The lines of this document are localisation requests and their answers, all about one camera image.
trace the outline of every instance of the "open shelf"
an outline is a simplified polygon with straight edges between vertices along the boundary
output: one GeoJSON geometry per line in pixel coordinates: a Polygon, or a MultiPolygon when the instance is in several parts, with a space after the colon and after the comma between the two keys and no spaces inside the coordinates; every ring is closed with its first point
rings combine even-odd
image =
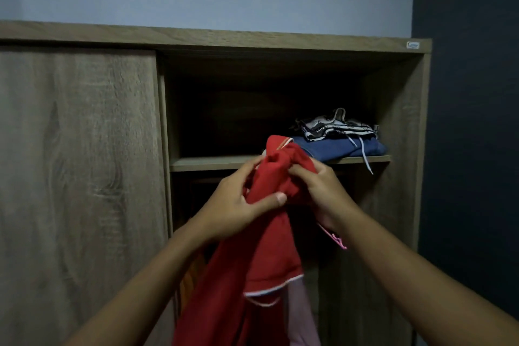
{"type": "MultiPolygon", "coordinates": [[[[180,158],[173,162],[170,166],[172,172],[183,171],[211,171],[219,169],[237,169],[240,168],[247,160],[254,159],[253,155],[242,156],[214,156],[214,157],[198,157],[198,158],[180,158]]],[[[370,163],[389,163],[390,155],[384,156],[368,156],[370,163]]],[[[364,163],[362,157],[342,158],[327,162],[330,166],[339,164],[355,164],[364,163]]]]}

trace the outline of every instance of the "red garment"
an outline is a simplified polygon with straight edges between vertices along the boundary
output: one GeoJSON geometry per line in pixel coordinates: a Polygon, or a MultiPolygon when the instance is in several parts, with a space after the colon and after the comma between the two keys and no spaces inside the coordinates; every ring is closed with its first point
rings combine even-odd
{"type": "MultiPolygon", "coordinates": [[[[253,174],[247,202],[278,191],[286,193],[290,202],[303,199],[308,192],[300,181],[291,179],[292,164],[315,172],[297,144],[287,137],[270,136],[267,156],[253,174]]],[[[288,345],[283,304],[275,302],[282,287],[300,276],[301,260],[286,211],[280,208],[261,216],[220,243],[178,320],[173,345],[243,346],[247,341],[288,345]]]]}

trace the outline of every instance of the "wardrobe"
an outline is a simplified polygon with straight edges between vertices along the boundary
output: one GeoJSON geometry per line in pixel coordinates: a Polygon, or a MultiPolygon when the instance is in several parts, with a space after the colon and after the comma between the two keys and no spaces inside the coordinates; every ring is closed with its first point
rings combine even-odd
{"type": "MultiPolygon", "coordinates": [[[[0,21],[0,338],[64,341],[296,117],[344,107],[389,152],[330,164],[417,247],[429,39],[0,21]]],[[[354,252],[291,223],[323,345],[411,345],[354,252]]],[[[167,345],[172,296],[147,345],[167,345]]]]}

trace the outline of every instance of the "blue garment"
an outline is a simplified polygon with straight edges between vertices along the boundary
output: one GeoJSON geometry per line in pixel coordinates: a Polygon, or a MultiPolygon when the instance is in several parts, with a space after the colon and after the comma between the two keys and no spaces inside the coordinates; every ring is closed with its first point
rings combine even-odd
{"type": "MultiPolygon", "coordinates": [[[[324,139],[320,141],[308,142],[304,137],[292,137],[294,142],[298,144],[303,151],[308,153],[320,162],[326,162],[332,159],[362,156],[362,145],[358,137],[352,136],[351,139],[355,146],[348,138],[324,139]]],[[[387,148],[381,144],[375,136],[364,137],[364,152],[366,156],[382,156],[387,153],[387,148]]]]}

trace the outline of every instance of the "forearm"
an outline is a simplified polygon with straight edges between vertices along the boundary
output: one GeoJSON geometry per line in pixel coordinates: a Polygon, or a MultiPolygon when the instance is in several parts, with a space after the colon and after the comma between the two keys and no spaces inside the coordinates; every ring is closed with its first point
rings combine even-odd
{"type": "Polygon", "coordinates": [[[413,252],[362,212],[342,236],[430,345],[517,345],[519,323],[413,252]]]}
{"type": "Polygon", "coordinates": [[[66,346],[144,343],[184,275],[190,257],[204,242],[193,222],[178,229],[157,256],[76,332],[66,346]]]}

